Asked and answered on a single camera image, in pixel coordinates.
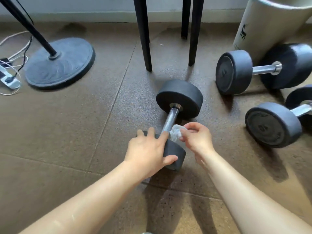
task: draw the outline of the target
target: left hand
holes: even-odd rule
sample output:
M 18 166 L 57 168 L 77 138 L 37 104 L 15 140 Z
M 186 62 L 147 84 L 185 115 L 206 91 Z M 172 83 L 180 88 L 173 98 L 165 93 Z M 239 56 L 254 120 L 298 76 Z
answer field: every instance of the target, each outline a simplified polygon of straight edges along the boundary
M 153 176 L 166 165 L 178 159 L 176 155 L 163 157 L 163 150 L 168 139 L 168 132 L 162 132 L 158 139 L 155 138 L 155 129 L 150 127 L 147 136 L 138 130 L 137 137 L 129 141 L 125 162 L 131 163 L 136 169 L 143 172 L 143 178 Z

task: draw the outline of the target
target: floor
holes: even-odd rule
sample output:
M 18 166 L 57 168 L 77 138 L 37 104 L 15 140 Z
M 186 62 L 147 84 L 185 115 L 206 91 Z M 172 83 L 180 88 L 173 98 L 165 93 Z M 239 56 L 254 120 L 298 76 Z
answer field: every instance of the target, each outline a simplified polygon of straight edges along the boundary
M 77 36 L 96 51 L 92 69 L 72 86 L 40 92 L 23 80 L 0 100 L 0 233 L 13 234 L 98 180 L 123 161 L 137 129 L 160 132 L 166 114 L 156 104 L 161 85 L 184 79 L 204 95 L 194 121 L 209 127 L 216 151 L 260 190 L 312 224 L 312 145 L 303 134 L 283 149 L 260 147 L 245 130 L 248 109 L 281 102 L 254 78 L 248 90 L 222 98 L 215 86 L 220 55 L 232 49 L 236 24 L 202 24 L 197 58 L 188 67 L 189 40 L 178 23 L 150 24 L 153 72 L 145 70 L 136 24 L 42 23 L 49 40 Z M 23 30 L 0 24 L 0 39 Z M 292 42 L 312 45 L 312 26 Z M 28 35 L 10 39 L 0 57 L 18 51 Z M 29 56 L 38 49 L 34 41 Z M 162 170 L 142 182 L 99 233 L 239 233 L 211 180 L 187 150 L 179 173 Z

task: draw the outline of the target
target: dumbbell weight plate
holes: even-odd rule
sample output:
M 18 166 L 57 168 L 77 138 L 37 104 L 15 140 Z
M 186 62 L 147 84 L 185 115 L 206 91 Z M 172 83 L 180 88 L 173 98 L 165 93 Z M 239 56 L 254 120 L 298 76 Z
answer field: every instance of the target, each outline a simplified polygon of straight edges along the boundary
M 147 131 L 143 130 L 143 133 L 145 136 L 147 136 Z M 160 136 L 159 134 L 155 133 L 156 139 L 158 139 L 159 136 Z M 167 139 L 165 149 L 163 151 L 163 157 L 166 157 L 168 155 L 176 155 L 178 157 L 178 160 L 173 162 L 171 165 L 165 166 L 165 168 L 178 172 L 181 169 L 183 161 L 185 159 L 186 155 L 185 150 L 177 143 Z
M 306 100 L 312 100 L 312 85 L 306 85 L 301 88 L 297 88 L 294 91 L 292 91 L 286 98 L 285 106 L 288 109 L 294 109 L 303 101 Z M 299 120 L 303 127 L 305 127 L 308 130 L 312 130 L 312 115 L 306 114 L 301 117 L 299 117 Z
M 277 103 L 262 103 L 248 110 L 246 129 L 259 144 L 282 148 L 294 143 L 302 133 L 298 118 Z
M 312 48 L 307 44 L 281 44 L 269 50 L 260 65 L 278 61 L 282 69 L 277 75 L 262 74 L 261 81 L 268 89 L 295 87 L 308 78 L 312 71 Z
M 189 119 L 197 117 L 203 102 L 200 90 L 184 80 L 173 79 L 165 82 L 159 90 L 156 101 L 159 107 L 169 113 L 171 103 L 180 104 L 183 110 L 179 117 Z
M 244 92 L 252 80 L 252 59 L 248 52 L 237 50 L 224 53 L 216 66 L 216 86 L 221 94 Z

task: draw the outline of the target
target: black rubber weight plate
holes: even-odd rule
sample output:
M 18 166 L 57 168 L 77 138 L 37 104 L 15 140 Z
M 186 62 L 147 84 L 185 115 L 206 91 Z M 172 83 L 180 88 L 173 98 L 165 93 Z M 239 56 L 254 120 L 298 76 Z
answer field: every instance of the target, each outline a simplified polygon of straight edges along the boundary
M 262 103 L 249 109 L 245 124 L 255 141 L 271 148 L 290 145 L 302 133 L 298 118 L 286 107 L 276 103 Z
M 292 91 L 286 98 L 285 106 L 291 110 L 298 107 L 301 104 L 301 102 L 306 100 L 312 100 L 311 84 Z M 309 114 L 303 115 L 299 117 L 299 120 L 307 130 L 312 130 L 312 115 Z
M 312 71 L 312 48 L 307 44 L 282 44 L 267 52 L 260 65 L 282 63 L 277 75 L 262 74 L 261 81 L 268 89 L 295 87 L 308 78 Z
M 147 136 L 147 131 L 143 130 L 143 133 L 145 136 Z M 160 136 L 159 134 L 155 134 L 156 139 L 158 139 L 159 136 Z M 181 169 L 185 159 L 186 155 L 185 150 L 177 143 L 167 139 L 165 149 L 163 151 L 163 157 L 166 157 L 168 155 L 176 155 L 178 157 L 178 160 L 173 162 L 171 165 L 165 166 L 165 168 L 178 172 Z
M 244 92 L 252 80 L 252 59 L 248 52 L 237 50 L 224 53 L 216 65 L 216 86 L 221 94 Z
M 166 113 L 169 113 L 171 103 L 180 104 L 183 110 L 179 113 L 179 117 L 189 119 L 199 114 L 203 96 L 193 84 L 173 79 L 164 83 L 156 96 L 156 101 Z
M 69 86 L 83 77 L 94 63 L 95 51 L 84 39 L 60 39 L 50 44 L 59 57 L 50 60 L 43 47 L 36 51 L 25 65 L 25 78 L 30 86 L 42 90 Z

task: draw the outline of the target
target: bin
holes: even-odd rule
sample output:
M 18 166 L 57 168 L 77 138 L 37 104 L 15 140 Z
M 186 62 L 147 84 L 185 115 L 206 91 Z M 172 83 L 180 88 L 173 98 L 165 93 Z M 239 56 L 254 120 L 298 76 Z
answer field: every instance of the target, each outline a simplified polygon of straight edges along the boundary
M 254 65 L 283 43 L 312 15 L 312 0 L 249 0 L 233 47 L 246 50 Z

